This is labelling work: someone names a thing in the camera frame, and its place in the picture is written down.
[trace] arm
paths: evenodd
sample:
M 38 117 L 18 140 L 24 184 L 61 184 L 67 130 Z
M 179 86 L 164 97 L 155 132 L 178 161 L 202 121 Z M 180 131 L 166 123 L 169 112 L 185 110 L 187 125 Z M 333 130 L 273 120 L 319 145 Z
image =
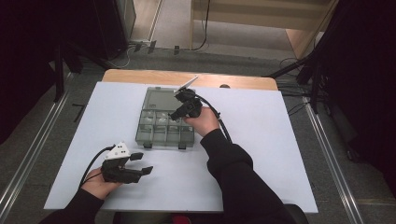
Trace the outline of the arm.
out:
M 105 182 L 100 168 L 94 169 L 66 208 L 49 214 L 40 224 L 93 224 L 106 196 L 120 185 L 121 183 Z
M 253 160 L 244 149 L 230 144 L 219 129 L 213 112 L 203 107 L 197 119 L 186 118 L 203 137 L 207 168 L 219 183 L 224 217 L 236 223 L 294 223 L 276 194 L 254 172 Z

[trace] white tabletop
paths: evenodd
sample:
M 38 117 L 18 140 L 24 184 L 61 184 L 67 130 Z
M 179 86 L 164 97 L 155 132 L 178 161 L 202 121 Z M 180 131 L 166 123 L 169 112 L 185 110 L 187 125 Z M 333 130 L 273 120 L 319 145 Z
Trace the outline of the white tabletop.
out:
M 218 212 L 221 192 L 206 168 L 207 155 L 195 135 L 193 148 L 143 149 L 134 138 L 147 87 L 153 85 L 98 82 L 64 158 L 45 209 L 64 208 L 94 155 L 124 141 L 141 161 L 126 168 L 154 166 L 137 184 L 113 191 L 102 209 L 118 211 Z M 220 113 L 233 142 L 254 160 L 254 170 L 283 203 L 295 203 L 306 213 L 318 211 L 303 160 L 279 91 L 194 87 Z M 92 168 L 101 166 L 99 157 Z

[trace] transparent plastic box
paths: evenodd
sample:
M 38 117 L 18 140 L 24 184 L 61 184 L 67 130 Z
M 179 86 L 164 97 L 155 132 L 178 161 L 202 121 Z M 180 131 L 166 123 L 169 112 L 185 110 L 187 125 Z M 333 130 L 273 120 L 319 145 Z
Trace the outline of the transparent plastic box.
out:
M 149 87 L 140 113 L 135 141 L 144 148 L 177 147 L 194 144 L 194 129 L 183 119 L 171 120 L 182 103 L 175 98 L 175 89 Z

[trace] hand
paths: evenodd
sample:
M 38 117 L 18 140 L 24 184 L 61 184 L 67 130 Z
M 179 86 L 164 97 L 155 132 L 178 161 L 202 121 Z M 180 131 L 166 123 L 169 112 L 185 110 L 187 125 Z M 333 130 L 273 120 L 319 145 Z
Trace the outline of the hand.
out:
M 91 170 L 86 179 L 87 181 L 81 188 L 102 200 L 104 200 L 111 191 L 122 185 L 122 183 L 105 182 L 100 168 Z
M 184 118 L 184 121 L 190 124 L 202 137 L 219 128 L 219 121 L 215 114 L 205 106 L 202 107 L 201 115 L 198 118 Z

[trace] gripper jaw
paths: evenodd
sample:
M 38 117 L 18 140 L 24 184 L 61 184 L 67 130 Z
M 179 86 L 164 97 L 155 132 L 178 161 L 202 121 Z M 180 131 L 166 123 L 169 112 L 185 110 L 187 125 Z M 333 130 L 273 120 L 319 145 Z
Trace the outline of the gripper jaw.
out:
M 125 169 L 128 160 L 137 161 L 143 158 L 143 153 L 131 154 L 125 143 L 121 142 L 107 153 L 102 163 L 102 175 L 106 182 L 120 182 L 124 184 L 138 183 L 142 175 L 149 175 L 152 166 L 142 170 Z

